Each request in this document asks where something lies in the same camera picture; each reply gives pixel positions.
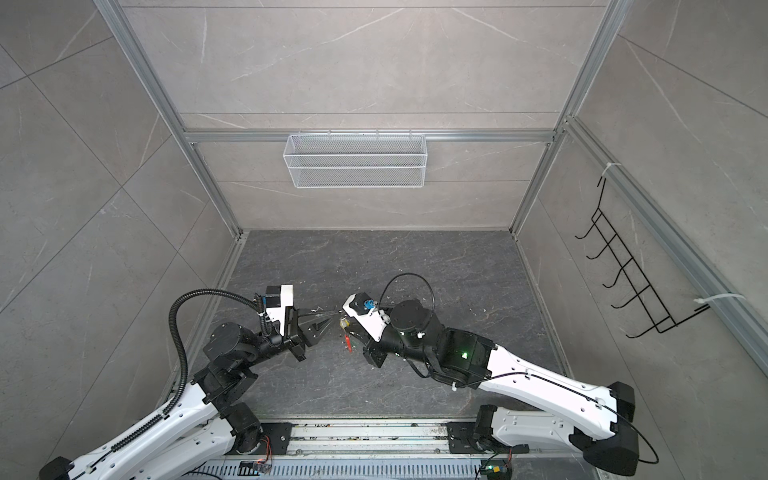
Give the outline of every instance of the robotic arm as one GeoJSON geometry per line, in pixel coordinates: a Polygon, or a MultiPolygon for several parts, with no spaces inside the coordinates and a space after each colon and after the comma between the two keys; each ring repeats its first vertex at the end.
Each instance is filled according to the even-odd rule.
{"type": "Polygon", "coordinates": [[[197,295],[219,295],[256,310],[260,331],[228,322],[219,325],[203,347],[208,365],[185,383],[187,359],[180,344],[182,385],[177,394],[110,442],[74,461],[55,458],[40,470],[40,480],[173,480],[206,460],[234,450],[253,452],[263,430],[259,419],[237,400],[258,378],[250,367],[289,350],[303,361],[337,312],[303,312],[293,308],[293,286],[268,286],[253,301],[223,290],[195,290],[171,307],[169,324],[175,330],[175,311],[197,295]]]}
{"type": "Polygon", "coordinates": [[[639,455],[631,426],[630,386],[595,386],[558,375],[490,339],[443,326],[434,307],[427,309],[418,300],[380,306],[366,293],[357,293],[343,309],[348,318],[341,320],[342,327],[362,343],[362,354],[371,365],[380,368],[393,353],[422,378],[433,378],[454,391],[480,388],[550,413],[524,417],[519,415],[523,412],[483,406],[472,432],[478,450],[566,448],[608,472],[634,475],[639,455]],[[423,363],[426,373],[415,362],[423,363]]]}

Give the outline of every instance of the black hook rack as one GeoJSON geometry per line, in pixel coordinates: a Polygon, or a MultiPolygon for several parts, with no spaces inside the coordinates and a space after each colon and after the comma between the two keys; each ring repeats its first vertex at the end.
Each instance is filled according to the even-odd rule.
{"type": "Polygon", "coordinates": [[[627,248],[627,244],[624,243],[624,240],[619,236],[619,234],[616,231],[616,229],[614,228],[613,224],[605,216],[605,212],[603,212],[603,210],[601,209],[601,204],[602,204],[602,201],[603,201],[603,193],[605,192],[605,177],[601,177],[600,180],[598,181],[598,188],[601,189],[600,190],[600,199],[598,200],[598,207],[594,210],[594,213],[590,217],[590,221],[592,222],[592,225],[589,227],[589,230],[587,230],[587,233],[585,233],[581,237],[576,235],[576,238],[578,238],[579,240],[583,240],[584,238],[587,237],[587,235],[589,235],[589,233],[592,230],[596,230],[600,234],[600,236],[603,239],[603,241],[605,242],[605,246],[603,247],[602,250],[600,250],[600,252],[597,255],[595,255],[594,257],[590,257],[589,255],[587,255],[587,258],[589,260],[595,260],[600,255],[602,255],[603,252],[605,252],[605,250],[608,250],[608,251],[611,252],[611,255],[613,255],[614,260],[616,260],[616,264],[619,266],[619,271],[616,273],[616,278],[614,278],[613,283],[611,285],[606,285],[605,283],[603,283],[603,286],[605,288],[613,288],[614,286],[616,286],[616,283],[618,282],[619,277],[623,273],[624,276],[627,278],[627,282],[629,282],[630,286],[632,287],[632,290],[634,291],[634,295],[629,300],[624,302],[623,305],[611,305],[611,307],[613,307],[615,309],[621,309],[621,308],[624,308],[627,305],[629,305],[632,302],[632,300],[638,299],[640,301],[640,304],[643,306],[643,310],[645,310],[645,313],[648,315],[648,318],[650,319],[650,322],[651,322],[651,326],[648,327],[647,329],[645,329],[644,331],[638,333],[637,335],[628,335],[627,334],[627,338],[636,339],[636,338],[641,337],[641,336],[645,335],[646,333],[650,332],[652,329],[656,329],[656,331],[659,332],[659,333],[664,333],[664,332],[668,331],[669,329],[673,329],[674,327],[679,326],[680,324],[685,323],[686,321],[694,318],[699,313],[707,311],[710,308],[710,306],[709,305],[702,305],[702,306],[696,308],[694,310],[694,312],[691,315],[687,316],[686,318],[684,318],[682,320],[675,320],[674,319],[674,317],[670,313],[669,309],[667,308],[667,305],[664,304],[664,301],[661,299],[661,297],[659,296],[658,292],[654,288],[653,284],[651,284],[650,280],[646,276],[645,272],[643,271],[643,268],[640,266],[640,264],[637,262],[637,260],[635,260],[634,255],[627,248]],[[603,230],[601,230],[600,226],[598,225],[598,221],[600,219],[604,219],[605,220],[605,223],[610,227],[611,232],[613,232],[613,233],[611,233],[611,232],[604,232],[603,230]],[[619,242],[621,242],[621,246],[624,247],[624,249],[627,251],[627,254],[629,255],[629,260],[627,260],[626,262],[622,263],[619,260],[618,255],[614,251],[614,248],[611,246],[611,243],[614,243],[615,240],[618,240],[619,242]],[[637,270],[640,271],[640,273],[641,273],[641,275],[643,277],[643,280],[645,282],[645,286],[643,286],[643,288],[641,288],[639,290],[637,289],[637,286],[635,285],[635,282],[632,281],[632,279],[630,278],[629,274],[627,273],[627,267],[630,266],[632,263],[637,268],[637,270]],[[648,305],[646,304],[646,301],[643,300],[643,297],[641,296],[641,294],[643,292],[645,292],[646,290],[649,290],[649,289],[653,293],[653,295],[656,296],[656,299],[658,300],[659,304],[664,309],[665,316],[661,320],[658,320],[658,321],[654,320],[654,316],[650,313],[650,310],[648,309],[648,305]],[[662,326],[662,324],[664,322],[666,322],[667,320],[670,320],[670,323],[666,323],[666,324],[664,324],[662,326]]]}

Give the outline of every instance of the mesh basket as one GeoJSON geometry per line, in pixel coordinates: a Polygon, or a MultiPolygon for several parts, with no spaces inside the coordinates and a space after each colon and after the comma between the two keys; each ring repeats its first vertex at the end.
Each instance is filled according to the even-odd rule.
{"type": "Polygon", "coordinates": [[[421,134],[293,134],[283,152],[297,188],[423,187],[421,134]]]}

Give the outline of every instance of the white zip tie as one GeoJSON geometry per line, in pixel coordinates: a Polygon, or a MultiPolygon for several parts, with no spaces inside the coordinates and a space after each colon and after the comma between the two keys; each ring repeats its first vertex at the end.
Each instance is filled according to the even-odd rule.
{"type": "Polygon", "coordinates": [[[746,300],[746,297],[744,295],[740,295],[739,293],[718,293],[717,295],[708,296],[707,298],[694,298],[694,302],[704,304],[710,300],[717,300],[719,298],[727,297],[741,298],[742,300],[746,300]]]}
{"type": "Polygon", "coordinates": [[[609,168],[613,167],[614,165],[621,165],[621,164],[612,164],[611,162],[608,162],[605,164],[605,169],[603,170],[603,173],[600,174],[601,177],[605,177],[605,172],[608,171],[609,168]]]}

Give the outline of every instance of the black wire rack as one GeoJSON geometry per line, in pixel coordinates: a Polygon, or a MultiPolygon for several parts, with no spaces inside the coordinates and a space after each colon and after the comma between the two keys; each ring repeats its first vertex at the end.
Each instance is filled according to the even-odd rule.
{"type": "Polygon", "coordinates": [[[630,303],[632,303],[633,300],[637,299],[640,302],[640,305],[643,306],[643,310],[645,310],[645,313],[648,315],[648,318],[650,319],[650,322],[651,322],[651,326],[648,327],[647,329],[645,329],[644,331],[638,333],[637,335],[626,334],[627,337],[631,338],[631,339],[636,339],[638,337],[641,337],[641,336],[645,335],[646,333],[650,332],[653,329],[656,329],[656,331],[659,332],[659,333],[664,333],[664,332],[668,331],[669,329],[673,329],[674,327],[679,326],[682,323],[685,323],[686,321],[694,318],[699,313],[707,311],[710,308],[710,306],[709,305],[702,305],[702,306],[696,308],[694,310],[694,312],[692,314],[690,314],[689,316],[687,316],[686,318],[684,318],[682,320],[675,320],[674,319],[674,317],[670,313],[669,309],[664,304],[664,301],[661,299],[661,297],[659,296],[658,292],[654,288],[653,284],[650,282],[650,280],[646,276],[645,272],[643,271],[642,266],[637,262],[637,260],[635,260],[634,255],[627,248],[627,244],[624,243],[624,240],[621,238],[621,236],[619,236],[619,234],[616,231],[616,229],[614,228],[613,224],[605,216],[605,212],[601,209],[601,204],[602,204],[602,201],[603,201],[603,193],[605,192],[605,178],[604,177],[601,177],[600,180],[598,181],[598,188],[601,189],[600,190],[600,199],[598,200],[598,207],[594,210],[594,213],[590,217],[590,221],[591,221],[592,225],[589,227],[589,230],[587,230],[587,233],[585,233],[581,237],[576,235],[576,238],[578,238],[579,240],[583,240],[584,238],[587,237],[587,235],[590,234],[590,232],[592,230],[597,231],[600,234],[600,237],[602,238],[603,242],[605,243],[605,246],[603,247],[602,250],[600,250],[600,252],[597,255],[595,255],[594,257],[590,257],[589,255],[587,255],[587,258],[589,260],[596,260],[600,255],[602,255],[607,250],[607,251],[611,252],[611,255],[613,256],[614,260],[616,260],[616,264],[619,266],[619,271],[616,273],[616,278],[614,278],[613,283],[611,283],[611,285],[606,285],[605,283],[603,283],[603,286],[605,288],[613,288],[614,286],[616,286],[616,283],[618,282],[619,278],[621,277],[621,274],[623,273],[624,277],[627,279],[627,282],[629,282],[630,286],[632,287],[634,295],[629,300],[627,300],[626,302],[624,302],[621,305],[611,305],[611,307],[613,307],[615,309],[621,309],[621,308],[626,307],[630,303]],[[598,221],[600,221],[600,220],[604,220],[604,223],[605,223],[605,225],[607,225],[607,227],[603,226],[601,228],[598,225],[598,221]],[[619,260],[619,256],[616,254],[616,250],[614,249],[613,246],[611,246],[611,244],[617,245],[617,242],[620,243],[621,246],[624,248],[624,250],[627,251],[627,255],[629,256],[629,260],[626,260],[624,262],[619,260]],[[630,275],[627,272],[627,268],[629,268],[630,266],[633,266],[635,269],[637,269],[637,271],[640,272],[639,277],[641,277],[642,280],[639,280],[639,277],[636,277],[635,280],[639,280],[639,281],[638,282],[634,282],[630,278],[630,275]],[[642,294],[645,293],[646,291],[648,291],[649,293],[646,294],[647,295],[646,298],[643,298],[642,294]],[[649,306],[648,306],[648,300],[649,299],[653,299],[654,297],[658,301],[658,304],[661,306],[661,310],[663,310],[663,312],[661,313],[661,316],[663,318],[661,318],[660,320],[655,320],[654,319],[654,315],[651,314],[649,306]]]}

